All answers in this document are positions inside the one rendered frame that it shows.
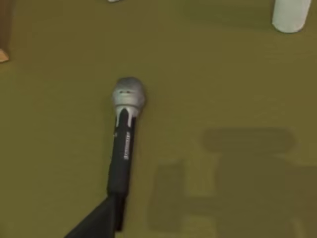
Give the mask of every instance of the green table surface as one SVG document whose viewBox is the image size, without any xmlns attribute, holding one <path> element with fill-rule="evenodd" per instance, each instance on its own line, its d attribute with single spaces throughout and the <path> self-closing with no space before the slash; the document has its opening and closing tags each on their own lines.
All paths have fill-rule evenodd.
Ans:
<svg viewBox="0 0 317 238">
<path fill-rule="evenodd" d="M 61 238 L 103 200 L 111 92 L 130 75 L 148 100 L 118 238 L 317 237 L 317 4 L 292 35 L 271 12 L 18 1 L 0 65 L 0 237 Z"/>
</svg>

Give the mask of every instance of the microphone head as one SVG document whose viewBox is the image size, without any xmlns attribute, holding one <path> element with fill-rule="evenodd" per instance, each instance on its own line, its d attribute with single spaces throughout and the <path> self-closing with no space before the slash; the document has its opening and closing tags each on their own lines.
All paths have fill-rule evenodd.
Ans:
<svg viewBox="0 0 317 238">
<path fill-rule="evenodd" d="M 145 103 L 145 93 L 141 81 L 134 77 L 118 80 L 112 93 L 115 109 L 133 108 L 138 114 Z"/>
</svg>

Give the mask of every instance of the black microphone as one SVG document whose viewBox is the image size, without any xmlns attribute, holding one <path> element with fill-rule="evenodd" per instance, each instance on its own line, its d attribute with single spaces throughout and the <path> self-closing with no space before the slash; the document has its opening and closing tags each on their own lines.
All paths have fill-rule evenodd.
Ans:
<svg viewBox="0 0 317 238">
<path fill-rule="evenodd" d="M 113 238 L 123 227 L 129 194 L 136 118 L 144 102 L 142 83 L 134 78 L 120 79 L 113 91 L 116 111 L 114 141 L 108 177 L 108 198 L 84 218 L 65 238 Z"/>
</svg>

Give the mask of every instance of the white cylinder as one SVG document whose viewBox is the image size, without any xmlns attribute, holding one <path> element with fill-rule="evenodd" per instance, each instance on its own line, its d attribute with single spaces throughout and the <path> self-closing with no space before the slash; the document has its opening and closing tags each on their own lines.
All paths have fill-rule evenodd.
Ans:
<svg viewBox="0 0 317 238">
<path fill-rule="evenodd" d="M 275 0 L 273 25 L 284 33 L 300 31 L 305 24 L 312 0 Z"/>
</svg>

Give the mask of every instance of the microphone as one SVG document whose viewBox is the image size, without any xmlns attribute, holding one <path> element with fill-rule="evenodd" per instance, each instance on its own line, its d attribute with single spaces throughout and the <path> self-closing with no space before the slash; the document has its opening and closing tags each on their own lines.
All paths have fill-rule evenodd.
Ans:
<svg viewBox="0 0 317 238">
<path fill-rule="evenodd" d="M 136 118 L 145 103 L 142 83 L 134 77 L 118 80 L 112 101 L 116 111 L 114 141 L 106 198 L 65 238 L 114 238 L 122 231 L 129 194 Z"/>
</svg>

